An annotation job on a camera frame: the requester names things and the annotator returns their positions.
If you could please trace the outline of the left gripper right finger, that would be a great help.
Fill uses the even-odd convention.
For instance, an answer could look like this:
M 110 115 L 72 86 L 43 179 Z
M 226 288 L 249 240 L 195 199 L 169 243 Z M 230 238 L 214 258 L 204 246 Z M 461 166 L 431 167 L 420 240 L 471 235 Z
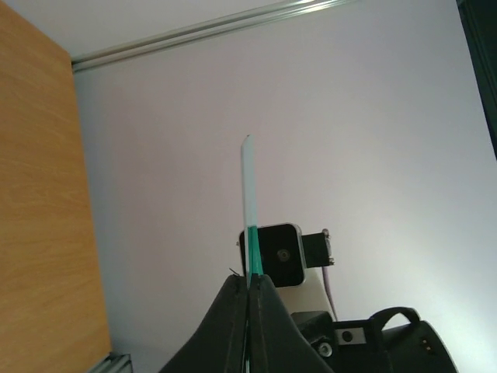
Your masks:
M 301 335 L 271 279 L 253 274 L 248 291 L 250 372 L 330 372 Z

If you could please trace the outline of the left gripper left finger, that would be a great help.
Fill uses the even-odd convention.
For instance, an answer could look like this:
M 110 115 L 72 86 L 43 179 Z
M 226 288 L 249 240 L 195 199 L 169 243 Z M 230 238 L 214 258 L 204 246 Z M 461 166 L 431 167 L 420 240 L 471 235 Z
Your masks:
M 162 372 L 243 372 L 248 309 L 247 281 L 230 275 L 189 340 Z

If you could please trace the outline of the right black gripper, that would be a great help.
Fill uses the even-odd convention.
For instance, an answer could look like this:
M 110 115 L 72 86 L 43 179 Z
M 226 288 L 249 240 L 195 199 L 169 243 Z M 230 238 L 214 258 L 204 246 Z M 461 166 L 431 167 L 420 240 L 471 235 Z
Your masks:
M 334 321 L 324 311 L 291 317 L 334 372 L 457 371 L 437 332 L 412 308 L 392 307 L 351 321 Z

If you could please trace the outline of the teal VIP card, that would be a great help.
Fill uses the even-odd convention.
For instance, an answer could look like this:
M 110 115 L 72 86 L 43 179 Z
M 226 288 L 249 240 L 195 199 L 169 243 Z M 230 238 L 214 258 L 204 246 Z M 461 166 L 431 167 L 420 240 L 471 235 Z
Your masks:
M 244 220 L 245 269 L 248 284 L 252 275 L 263 274 L 259 248 L 257 206 L 255 192 L 255 148 L 254 137 L 248 135 L 241 146 L 242 203 Z

